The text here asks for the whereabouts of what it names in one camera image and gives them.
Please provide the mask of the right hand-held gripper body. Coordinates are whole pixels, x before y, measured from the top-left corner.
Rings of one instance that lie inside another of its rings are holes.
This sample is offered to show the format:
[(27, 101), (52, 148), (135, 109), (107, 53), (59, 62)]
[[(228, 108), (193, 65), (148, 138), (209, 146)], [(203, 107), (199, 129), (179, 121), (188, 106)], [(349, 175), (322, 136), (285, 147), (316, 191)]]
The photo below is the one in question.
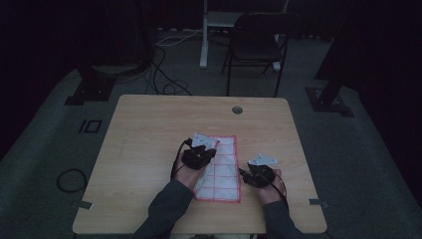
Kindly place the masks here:
[(271, 168), (272, 164), (278, 161), (263, 153), (259, 153), (254, 159), (247, 162), (252, 179), (255, 181), (257, 188), (263, 188), (270, 185), (275, 180), (274, 170)]

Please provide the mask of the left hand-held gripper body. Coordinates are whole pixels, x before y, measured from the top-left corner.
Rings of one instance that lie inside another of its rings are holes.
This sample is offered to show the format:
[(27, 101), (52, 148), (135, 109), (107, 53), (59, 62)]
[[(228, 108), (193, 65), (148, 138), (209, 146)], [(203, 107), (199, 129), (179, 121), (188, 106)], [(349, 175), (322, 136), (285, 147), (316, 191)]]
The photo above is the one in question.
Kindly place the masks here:
[(187, 139), (188, 149), (183, 151), (182, 162), (189, 168), (199, 168), (199, 158), (206, 156), (207, 149), (217, 147), (217, 140), (208, 135), (195, 132), (191, 138)]

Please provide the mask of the white cloth with red edging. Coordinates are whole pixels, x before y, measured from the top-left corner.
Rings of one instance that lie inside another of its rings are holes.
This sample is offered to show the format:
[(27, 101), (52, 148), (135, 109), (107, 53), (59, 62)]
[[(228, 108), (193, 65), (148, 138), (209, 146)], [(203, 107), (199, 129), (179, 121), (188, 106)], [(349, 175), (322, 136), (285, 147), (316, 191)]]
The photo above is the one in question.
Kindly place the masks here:
[(241, 184), (238, 172), (237, 138), (235, 135), (212, 135), (217, 141), (216, 155), (205, 167), (194, 187), (198, 201), (239, 203)]

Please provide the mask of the person's left hand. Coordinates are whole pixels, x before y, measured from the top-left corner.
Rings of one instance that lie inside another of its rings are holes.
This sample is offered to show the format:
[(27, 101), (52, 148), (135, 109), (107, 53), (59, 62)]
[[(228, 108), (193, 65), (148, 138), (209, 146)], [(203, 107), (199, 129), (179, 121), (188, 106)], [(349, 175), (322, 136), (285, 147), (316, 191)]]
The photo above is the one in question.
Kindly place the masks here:
[(177, 160), (174, 179), (178, 180), (184, 186), (193, 190), (198, 179), (203, 175), (205, 168), (192, 169), (187, 167), (180, 159)]

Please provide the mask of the person's right hand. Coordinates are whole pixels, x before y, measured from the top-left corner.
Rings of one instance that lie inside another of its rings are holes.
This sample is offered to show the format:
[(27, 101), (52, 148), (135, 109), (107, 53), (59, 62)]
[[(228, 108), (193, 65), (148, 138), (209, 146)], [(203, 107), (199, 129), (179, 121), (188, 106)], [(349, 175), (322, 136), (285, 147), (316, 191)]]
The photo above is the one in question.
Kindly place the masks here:
[(279, 169), (275, 169), (274, 173), (276, 174), (276, 178), (269, 186), (256, 190), (257, 196), (263, 205), (282, 201), (283, 197), (287, 194), (286, 185), (282, 180), (282, 172)]

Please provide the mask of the black stand base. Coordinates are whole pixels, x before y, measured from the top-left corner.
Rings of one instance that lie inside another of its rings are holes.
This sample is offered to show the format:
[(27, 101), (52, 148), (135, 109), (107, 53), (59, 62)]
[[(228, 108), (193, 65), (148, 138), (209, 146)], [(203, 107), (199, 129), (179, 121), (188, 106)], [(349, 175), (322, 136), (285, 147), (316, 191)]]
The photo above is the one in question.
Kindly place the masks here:
[(338, 113), (344, 118), (353, 118), (354, 113), (340, 95), (331, 97), (323, 88), (306, 87), (306, 93), (315, 112)]
[(107, 102), (115, 78), (101, 77), (91, 66), (77, 67), (81, 81), (74, 94), (65, 101), (65, 106), (82, 106), (85, 102)]

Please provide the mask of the black folding chair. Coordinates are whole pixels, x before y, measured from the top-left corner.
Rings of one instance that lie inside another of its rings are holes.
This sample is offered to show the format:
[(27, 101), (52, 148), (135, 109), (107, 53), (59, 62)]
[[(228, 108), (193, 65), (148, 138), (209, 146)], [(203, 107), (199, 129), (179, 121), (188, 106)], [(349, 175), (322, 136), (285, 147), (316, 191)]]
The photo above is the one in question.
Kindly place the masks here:
[(235, 67), (262, 67), (266, 73), (280, 64), (274, 98), (277, 96), (290, 40), (298, 33), (302, 18), (297, 13), (251, 12), (242, 14), (230, 34), (221, 73), (228, 70), (226, 95), (230, 95), (231, 74)]

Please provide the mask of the grey round floor base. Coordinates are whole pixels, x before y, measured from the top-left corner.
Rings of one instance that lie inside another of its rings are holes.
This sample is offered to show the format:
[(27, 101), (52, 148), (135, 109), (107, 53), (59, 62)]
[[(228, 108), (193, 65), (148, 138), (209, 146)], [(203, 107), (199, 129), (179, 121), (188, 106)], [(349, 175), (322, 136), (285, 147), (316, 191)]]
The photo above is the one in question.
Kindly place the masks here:
[(141, 64), (129, 64), (122, 66), (101, 65), (93, 66), (93, 69), (99, 74), (105, 76), (121, 77), (142, 73), (145, 69), (145, 66)]

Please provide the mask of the white desk frame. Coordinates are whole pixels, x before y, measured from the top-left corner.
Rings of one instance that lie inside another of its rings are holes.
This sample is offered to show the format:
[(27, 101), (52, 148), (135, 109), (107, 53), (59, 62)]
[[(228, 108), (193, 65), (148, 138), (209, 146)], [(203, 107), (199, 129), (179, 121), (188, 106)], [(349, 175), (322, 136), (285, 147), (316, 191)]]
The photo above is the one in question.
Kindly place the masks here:
[(211, 11), (208, 8), (208, 1), (203, 0), (203, 14), (202, 14), (202, 45), (199, 59), (199, 68), (205, 70), (208, 66), (208, 36), (209, 28), (232, 28), (242, 12), (229, 11)]

